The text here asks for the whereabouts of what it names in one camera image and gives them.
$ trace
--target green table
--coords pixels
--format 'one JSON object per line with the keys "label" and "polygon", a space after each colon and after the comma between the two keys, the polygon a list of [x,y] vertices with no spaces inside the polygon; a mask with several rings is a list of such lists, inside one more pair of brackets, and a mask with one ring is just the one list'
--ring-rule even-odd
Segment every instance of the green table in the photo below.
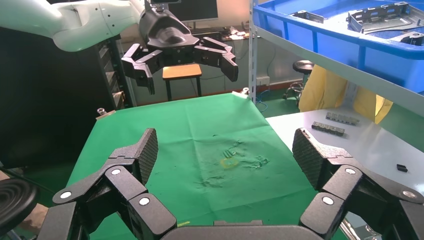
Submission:
{"label": "green table", "polygon": [[[159,144],[146,187],[179,224],[295,225],[316,194],[255,105],[232,94],[130,108],[98,120],[68,184],[97,171],[146,128],[156,129]],[[91,239],[135,238],[114,214]],[[346,238],[339,231],[333,239]]]}

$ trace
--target black round object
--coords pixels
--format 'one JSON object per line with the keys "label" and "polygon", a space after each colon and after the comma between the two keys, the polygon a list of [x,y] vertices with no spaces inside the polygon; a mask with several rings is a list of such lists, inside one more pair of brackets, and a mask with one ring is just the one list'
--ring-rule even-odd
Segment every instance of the black round object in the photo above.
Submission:
{"label": "black round object", "polygon": [[312,69],[314,68],[314,63],[308,60],[300,60],[295,61],[293,63],[293,69],[296,72],[303,73],[303,74],[311,74]]}
{"label": "black round object", "polygon": [[37,187],[24,180],[0,181],[0,236],[20,224],[37,205]]}

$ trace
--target shelf post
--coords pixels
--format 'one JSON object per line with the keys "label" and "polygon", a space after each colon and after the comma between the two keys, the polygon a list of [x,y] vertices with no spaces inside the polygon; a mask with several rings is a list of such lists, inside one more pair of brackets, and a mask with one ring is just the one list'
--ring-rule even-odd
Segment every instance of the shelf post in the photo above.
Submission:
{"label": "shelf post", "polygon": [[249,98],[256,103],[256,71],[257,71],[257,52],[258,38],[256,26],[253,21],[253,8],[258,5],[258,0],[249,1]]}

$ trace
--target white table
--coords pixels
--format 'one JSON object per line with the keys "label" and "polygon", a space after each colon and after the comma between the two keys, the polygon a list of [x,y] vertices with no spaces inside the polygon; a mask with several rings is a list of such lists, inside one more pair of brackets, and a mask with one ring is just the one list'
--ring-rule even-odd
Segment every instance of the white table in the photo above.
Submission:
{"label": "white table", "polygon": [[[359,124],[352,126],[327,120],[327,112],[354,117],[359,119]],[[269,117],[266,120],[290,150],[296,129],[306,128],[320,143],[344,148],[369,170],[424,195],[424,153],[351,109],[322,109]],[[345,136],[312,129],[313,122],[343,128]],[[396,164],[405,165],[408,172],[399,171]],[[346,218],[354,228],[365,225],[360,217],[352,213],[348,213]]]}

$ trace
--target dark wall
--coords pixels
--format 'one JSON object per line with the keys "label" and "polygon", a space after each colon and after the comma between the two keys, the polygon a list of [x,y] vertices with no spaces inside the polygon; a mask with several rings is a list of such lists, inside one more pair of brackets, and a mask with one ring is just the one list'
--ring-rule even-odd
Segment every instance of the dark wall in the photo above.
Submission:
{"label": "dark wall", "polygon": [[96,109],[114,108],[96,46],[0,27],[0,161],[6,167],[76,161]]}

